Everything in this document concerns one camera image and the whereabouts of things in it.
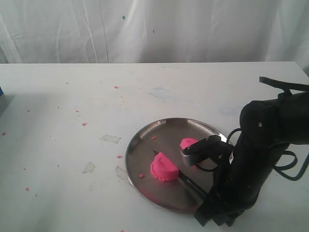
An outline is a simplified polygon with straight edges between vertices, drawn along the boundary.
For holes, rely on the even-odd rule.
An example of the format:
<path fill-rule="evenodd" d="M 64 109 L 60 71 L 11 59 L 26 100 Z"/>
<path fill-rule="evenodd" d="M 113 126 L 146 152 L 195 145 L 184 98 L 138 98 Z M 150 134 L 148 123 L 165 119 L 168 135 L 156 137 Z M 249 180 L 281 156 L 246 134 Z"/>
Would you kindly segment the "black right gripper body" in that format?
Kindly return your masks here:
<path fill-rule="evenodd" d="M 236 145 L 225 158 L 224 167 L 216 173 L 214 185 L 207 195 L 216 200 L 214 216 L 250 209 L 274 165 L 275 146 Z"/>

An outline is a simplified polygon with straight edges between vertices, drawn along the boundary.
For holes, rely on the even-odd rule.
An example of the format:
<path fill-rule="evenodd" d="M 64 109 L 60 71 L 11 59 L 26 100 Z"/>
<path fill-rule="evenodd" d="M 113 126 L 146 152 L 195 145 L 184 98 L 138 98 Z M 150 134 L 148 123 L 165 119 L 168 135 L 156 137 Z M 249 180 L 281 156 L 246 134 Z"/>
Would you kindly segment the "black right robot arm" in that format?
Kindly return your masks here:
<path fill-rule="evenodd" d="M 213 220 L 231 226 L 251 208 L 277 162 L 291 144 L 309 142 L 309 95 L 282 93 L 277 99 L 252 101 L 240 113 L 235 146 L 211 136 L 192 146 L 204 158 L 216 158 L 213 185 L 196 210 L 201 225 Z"/>

